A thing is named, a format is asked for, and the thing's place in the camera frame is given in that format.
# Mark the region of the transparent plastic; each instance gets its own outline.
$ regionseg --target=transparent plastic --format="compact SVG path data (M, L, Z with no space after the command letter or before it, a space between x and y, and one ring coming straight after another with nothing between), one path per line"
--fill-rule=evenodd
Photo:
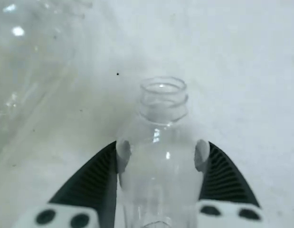
M137 114L116 144L126 228L196 228L209 143L196 134L187 99L174 77L141 84Z
M74 29L91 6L86 0L0 0L0 151L66 75Z

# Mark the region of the white surface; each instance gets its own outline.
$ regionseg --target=white surface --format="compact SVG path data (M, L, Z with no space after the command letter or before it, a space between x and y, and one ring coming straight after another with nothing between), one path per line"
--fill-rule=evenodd
M294 227L294 0L95 0L83 31L81 67L0 152L0 228L113 141L139 80L158 74L188 83L208 139L270 222Z
M53 220L45 225L37 224L36 218L39 213L49 209L55 211ZM46 204L28 210L21 215L12 228L40 228L44 226L47 228L70 228L72 218L79 214L89 216L86 228L99 228L98 215L95 210L91 208L62 206L57 204Z

